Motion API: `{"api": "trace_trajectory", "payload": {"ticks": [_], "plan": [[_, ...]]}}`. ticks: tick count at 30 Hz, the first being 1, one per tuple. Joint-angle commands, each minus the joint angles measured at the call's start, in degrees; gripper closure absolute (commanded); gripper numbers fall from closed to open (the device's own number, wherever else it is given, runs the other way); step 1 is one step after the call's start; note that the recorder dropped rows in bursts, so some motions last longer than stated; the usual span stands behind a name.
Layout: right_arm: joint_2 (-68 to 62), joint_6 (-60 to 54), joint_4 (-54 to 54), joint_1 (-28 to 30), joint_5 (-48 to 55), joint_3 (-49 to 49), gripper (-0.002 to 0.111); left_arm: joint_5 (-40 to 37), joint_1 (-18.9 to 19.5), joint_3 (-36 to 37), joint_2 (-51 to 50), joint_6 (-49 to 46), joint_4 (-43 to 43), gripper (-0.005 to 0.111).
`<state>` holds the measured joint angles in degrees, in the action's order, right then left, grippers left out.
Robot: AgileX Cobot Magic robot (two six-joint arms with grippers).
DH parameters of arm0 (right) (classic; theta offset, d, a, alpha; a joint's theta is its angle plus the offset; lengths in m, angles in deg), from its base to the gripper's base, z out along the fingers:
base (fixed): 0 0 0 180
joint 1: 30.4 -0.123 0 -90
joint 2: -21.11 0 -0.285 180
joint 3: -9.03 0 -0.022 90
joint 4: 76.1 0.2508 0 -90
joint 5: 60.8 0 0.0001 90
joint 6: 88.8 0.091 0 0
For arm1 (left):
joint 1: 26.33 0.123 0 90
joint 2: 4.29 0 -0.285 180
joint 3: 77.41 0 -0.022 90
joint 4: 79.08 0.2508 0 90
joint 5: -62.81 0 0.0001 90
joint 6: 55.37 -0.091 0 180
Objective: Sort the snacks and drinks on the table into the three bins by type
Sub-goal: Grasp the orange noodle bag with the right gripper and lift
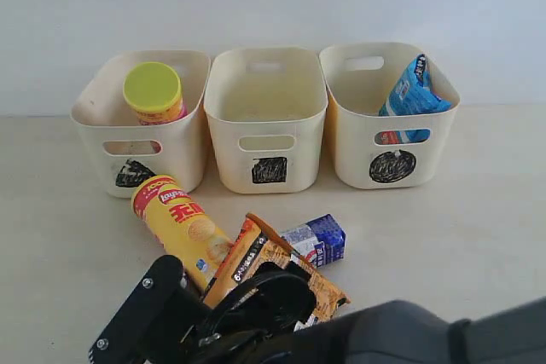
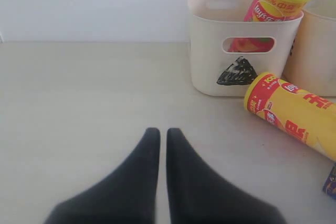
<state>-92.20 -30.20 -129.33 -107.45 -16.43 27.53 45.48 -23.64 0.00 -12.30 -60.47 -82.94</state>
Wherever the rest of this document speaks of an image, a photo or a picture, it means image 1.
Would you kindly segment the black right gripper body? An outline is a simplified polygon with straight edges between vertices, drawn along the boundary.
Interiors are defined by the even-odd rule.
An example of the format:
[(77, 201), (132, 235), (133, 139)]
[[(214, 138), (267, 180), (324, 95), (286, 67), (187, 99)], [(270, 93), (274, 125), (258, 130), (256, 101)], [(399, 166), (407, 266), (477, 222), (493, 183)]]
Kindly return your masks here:
[(265, 341), (293, 332), (317, 306), (311, 274), (291, 262), (263, 263), (191, 330), (184, 363), (246, 363)]

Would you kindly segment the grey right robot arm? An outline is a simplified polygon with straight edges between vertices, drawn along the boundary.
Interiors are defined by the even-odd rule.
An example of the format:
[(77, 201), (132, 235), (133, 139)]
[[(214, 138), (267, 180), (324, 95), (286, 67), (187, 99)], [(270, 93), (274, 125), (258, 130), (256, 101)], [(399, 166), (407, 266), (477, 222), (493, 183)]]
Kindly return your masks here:
[(545, 302), (449, 322), (400, 300), (304, 326), (317, 301), (299, 266), (265, 263), (210, 309), (181, 304), (185, 363), (542, 363)]

